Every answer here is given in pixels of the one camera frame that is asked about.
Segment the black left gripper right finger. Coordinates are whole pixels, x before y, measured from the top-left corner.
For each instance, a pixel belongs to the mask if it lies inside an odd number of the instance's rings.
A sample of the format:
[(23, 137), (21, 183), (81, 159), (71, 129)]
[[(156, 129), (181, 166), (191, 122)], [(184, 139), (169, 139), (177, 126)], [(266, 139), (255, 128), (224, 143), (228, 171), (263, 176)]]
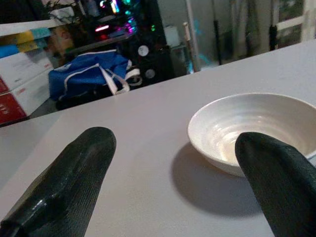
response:
[(316, 168), (293, 146), (244, 132), (235, 144), (238, 163), (276, 237), (316, 235)]

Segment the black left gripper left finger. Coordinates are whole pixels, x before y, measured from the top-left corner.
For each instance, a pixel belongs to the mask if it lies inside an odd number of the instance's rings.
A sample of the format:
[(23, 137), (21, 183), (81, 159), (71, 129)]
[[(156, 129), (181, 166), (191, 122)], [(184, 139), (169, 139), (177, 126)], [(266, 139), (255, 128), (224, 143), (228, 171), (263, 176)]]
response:
[(116, 151), (114, 133), (91, 127), (30, 184), (0, 223), (2, 237), (82, 237)]

